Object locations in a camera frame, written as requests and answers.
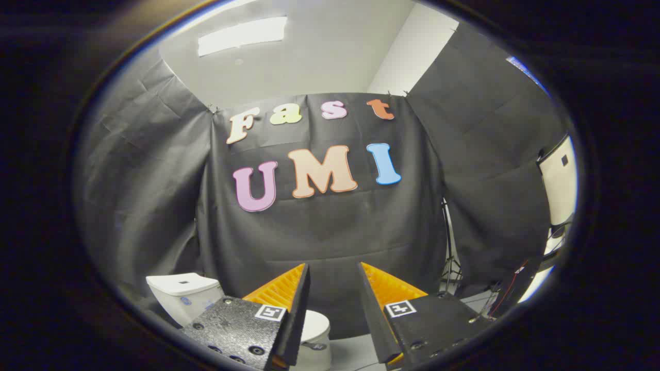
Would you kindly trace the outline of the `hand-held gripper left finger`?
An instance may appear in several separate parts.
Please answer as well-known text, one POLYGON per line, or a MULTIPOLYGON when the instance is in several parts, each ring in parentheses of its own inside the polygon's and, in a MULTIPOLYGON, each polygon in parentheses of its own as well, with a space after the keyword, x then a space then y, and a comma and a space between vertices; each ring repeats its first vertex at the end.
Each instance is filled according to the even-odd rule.
POLYGON ((309 265, 302 263, 242 298, 220 298, 181 332, 228 361, 287 370, 299 356, 309 288, 309 265))

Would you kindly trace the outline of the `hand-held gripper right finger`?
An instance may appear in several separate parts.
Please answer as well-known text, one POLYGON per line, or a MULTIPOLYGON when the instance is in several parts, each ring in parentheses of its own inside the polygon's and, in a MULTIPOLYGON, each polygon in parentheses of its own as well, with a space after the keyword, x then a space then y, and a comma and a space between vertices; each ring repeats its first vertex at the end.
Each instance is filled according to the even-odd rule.
POLYGON ((364 262, 357 270, 373 347, 387 370, 412 370, 446 359, 491 325, 447 291, 425 293, 364 262))

